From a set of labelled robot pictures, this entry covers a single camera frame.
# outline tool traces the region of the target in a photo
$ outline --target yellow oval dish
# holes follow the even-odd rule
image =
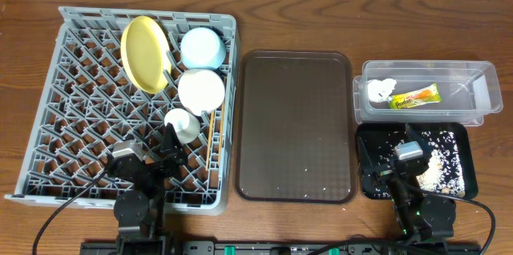
[[[162,91],[168,81],[163,70],[171,73],[166,35],[151,18],[139,16],[125,28],[121,37],[121,59],[128,78],[150,94]]]

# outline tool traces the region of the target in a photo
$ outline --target wooden table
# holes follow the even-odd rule
[[[489,254],[513,250],[513,0],[8,0],[0,21],[2,197],[14,191],[63,23],[57,6],[232,14],[239,24],[242,54],[339,51],[350,59],[353,75],[360,75],[369,59],[493,62],[504,110],[486,116],[482,127],[468,132],[477,199],[497,217]],[[394,238],[401,232],[390,201],[368,200],[360,193],[343,206],[255,203],[239,198],[230,186],[228,200],[228,209],[218,217],[168,216],[168,227],[181,238],[219,241],[339,241],[352,234]],[[53,211],[0,200],[1,253],[28,254]],[[482,209],[458,203],[454,240],[482,244],[489,228]],[[116,235],[112,211],[67,209],[44,234],[39,252],[76,254],[86,239]]]

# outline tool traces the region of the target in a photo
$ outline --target dish rack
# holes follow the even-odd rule
[[[220,67],[220,75],[226,79],[224,118],[219,107],[207,160],[210,118],[201,116],[198,139],[184,145],[188,165],[180,167],[179,178],[166,179],[165,211],[221,214],[228,203],[240,45],[235,18],[67,6],[59,11],[65,22],[56,40],[18,183],[6,199],[37,206],[63,204],[101,173],[114,144],[127,138],[135,138],[150,158],[158,160],[164,116],[168,110],[182,107],[177,86],[186,68],[180,61],[180,41],[187,31],[202,26],[214,30],[229,53]],[[123,29],[140,15],[155,19],[171,43],[172,71],[164,71],[169,84],[156,95],[138,90],[121,62]],[[70,207],[113,208],[115,199],[132,188],[131,182],[105,176]]]

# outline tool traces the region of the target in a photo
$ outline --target white tissue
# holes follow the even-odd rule
[[[386,102],[394,91],[395,84],[397,81],[395,79],[371,79],[367,83],[367,96],[369,97],[369,101],[373,103],[382,103]]]

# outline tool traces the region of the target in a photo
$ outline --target brown tray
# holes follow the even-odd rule
[[[356,193],[349,60],[254,51],[243,60],[235,188],[247,200],[342,204]]]

